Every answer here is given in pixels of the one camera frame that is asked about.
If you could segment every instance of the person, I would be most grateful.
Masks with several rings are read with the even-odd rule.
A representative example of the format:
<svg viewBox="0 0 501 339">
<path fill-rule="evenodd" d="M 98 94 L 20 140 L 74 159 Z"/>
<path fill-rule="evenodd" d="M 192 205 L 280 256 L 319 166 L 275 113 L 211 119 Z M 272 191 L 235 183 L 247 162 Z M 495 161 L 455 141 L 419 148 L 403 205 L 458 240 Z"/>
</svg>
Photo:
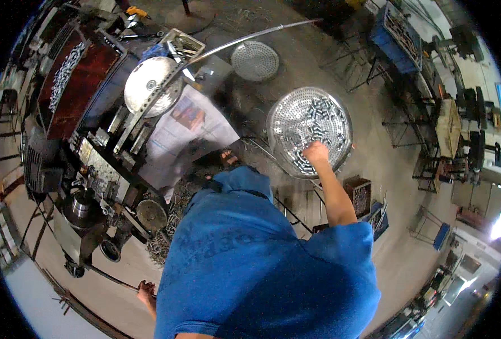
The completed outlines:
<svg viewBox="0 0 501 339">
<path fill-rule="evenodd" d="M 180 221 L 156 285 L 138 298 L 155 338 L 357 338 L 380 292 L 373 231 L 313 142 L 303 152 L 322 182 L 329 227 L 296 237 L 273 205 L 269 178 L 249 166 L 221 172 L 197 192 Z"/>
</svg>

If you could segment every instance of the paper sheet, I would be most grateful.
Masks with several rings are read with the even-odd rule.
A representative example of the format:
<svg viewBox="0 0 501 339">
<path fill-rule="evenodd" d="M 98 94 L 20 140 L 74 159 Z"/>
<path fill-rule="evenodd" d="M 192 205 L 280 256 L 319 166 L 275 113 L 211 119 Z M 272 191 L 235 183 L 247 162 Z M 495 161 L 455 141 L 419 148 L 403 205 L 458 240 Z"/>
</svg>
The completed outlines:
<svg viewBox="0 0 501 339">
<path fill-rule="evenodd" d="M 146 144 L 139 175 L 156 189 L 169 191 L 194 160 L 239 139 L 209 99 L 186 85 L 179 101 L 158 122 Z"/>
</svg>

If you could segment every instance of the yellow tool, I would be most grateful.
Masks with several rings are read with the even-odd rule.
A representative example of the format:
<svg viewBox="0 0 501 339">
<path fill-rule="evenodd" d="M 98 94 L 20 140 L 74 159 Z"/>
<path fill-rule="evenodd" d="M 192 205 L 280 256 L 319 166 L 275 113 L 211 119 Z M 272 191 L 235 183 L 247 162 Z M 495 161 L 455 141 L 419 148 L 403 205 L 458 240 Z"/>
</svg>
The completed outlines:
<svg viewBox="0 0 501 339">
<path fill-rule="evenodd" d="M 129 15 L 137 14 L 139 16 L 146 17 L 147 19 L 151 18 L 151 16 L 149 16 L 146 11 L 139 9 L 136 6 L 128 7 L 126 13 L 128 13 Z"/>
</svg>

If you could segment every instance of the round metal plate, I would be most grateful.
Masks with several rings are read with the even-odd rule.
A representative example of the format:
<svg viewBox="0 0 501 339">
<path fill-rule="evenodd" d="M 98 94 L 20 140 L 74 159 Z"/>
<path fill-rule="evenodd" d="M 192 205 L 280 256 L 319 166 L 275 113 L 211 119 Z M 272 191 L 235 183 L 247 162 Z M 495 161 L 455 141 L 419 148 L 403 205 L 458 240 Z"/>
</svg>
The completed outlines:
<svg viewBox="0 0 501 339">
<path fill-rule="evenodd" d="M 147 231 L 159 231 L 167 225 L 166 211 L 154 200 L 143 200 L 136 208 L 139 222 Z"/>
<path fill-rule="evenodd" d="M 145 60 L 134 68 L 124 86 L 124 102 L 130 112 L 139 111 L 151 92 L 176 65 L 177 63 L 172 58 L 157 56 Z M 152 118 L 166 112 L 177 101 L 182 89 L 183 79 L 179 77 L 160 96 L 145 118 Z"/>
<path fill-rule="evenodd" d="M 325 144 L 330 153 L 330 165 L 336 171 L 350 156 L 352 146 L 352 123 L 349 112 L 341 101 L 321 88 L 301 87 L 277 101 L 268 114 L 269 147 L 281 167 L 288 174 L 299 179 L 318 178 L 317 175 L 311 173 L 301 173 L 289 153 L 301 151 L 313 141 L 309 128 L 315 125 L 315 121 L 309 118 L 308 111 L 313 100 L 321 98 L 329 99 L 339 112 L 339 115 L 332 117 L 331 120 L 326 118 L 317 122 L 324 130 L 325 138 L 331 142 L 330 144 L 325 142 Z M 339 135 L 345 139 L 343 143 L 338 140 Z"/>
<path fill-rule="evenodd" d="M 264 81 L 271 78 L 279 68 L 279 56 L 266 44 L 245 41 L 232 53 L 234 71 L 249 81 Z"/>
</svg>

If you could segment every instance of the blue bin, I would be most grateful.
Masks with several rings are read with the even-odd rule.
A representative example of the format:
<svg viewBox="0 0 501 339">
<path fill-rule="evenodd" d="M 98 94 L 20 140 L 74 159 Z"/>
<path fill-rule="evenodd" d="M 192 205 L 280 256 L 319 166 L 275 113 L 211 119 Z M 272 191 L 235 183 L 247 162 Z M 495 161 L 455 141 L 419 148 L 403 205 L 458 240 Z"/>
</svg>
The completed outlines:
<svg viewBox="0 0 501 339">
<path fill-rule="evenodd" d="M 399 14 L 399 11 L 389 2 L 384 5 L 377 14 L 377 22 L 375 27 L 371 30 L 369 34 L 370 39 L 374 44 L 376 44 L 383 53 L 391 60 L 391 62 L 396 66 L 397 70 L 401 74 L 414 73 L 422 70 L 422 39 L 414 28 L 406 22 L 405 28 L 409 33 L 410 38 L 416 45 L 417 51 L 419 51 L 419 60 L 417 63 L 405 52 L 402 46 L 400 46 L 394 37 L 391 36 L 390 32 L 384 27 L 384 21 L 386 20 L 386 13 L 391 9 Z"/>
</svg>

